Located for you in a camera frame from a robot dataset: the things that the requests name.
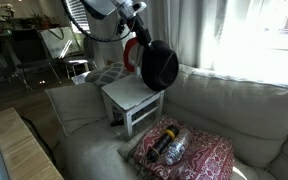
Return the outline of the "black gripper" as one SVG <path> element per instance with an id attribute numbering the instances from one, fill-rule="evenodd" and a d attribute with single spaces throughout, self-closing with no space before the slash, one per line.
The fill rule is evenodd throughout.
<path id="1" fill-rule="evenodd" d="M 144 28 L 144 23 L 140 18 L 131 20 L 131 31 L 136 33 L 137 41 L 140 45 L 148 47 L 151 42 L 151 36 L 147 29 Z"/>

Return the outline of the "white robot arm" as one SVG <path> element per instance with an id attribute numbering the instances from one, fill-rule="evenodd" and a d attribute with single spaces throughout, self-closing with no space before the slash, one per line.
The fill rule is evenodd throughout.
<path id="1" fill-rule="evenodd" d="M 151 36 L 149 30 L 139 16 L 147 4 L 143 1 L 134 3 L 133 0 L 77 0 L 87 12 L 97 20 L 104 20 L 117 11 L 122 25 L 127 25 L 130 32 L 134 32 L 140 45 L 149 47 Z"/>

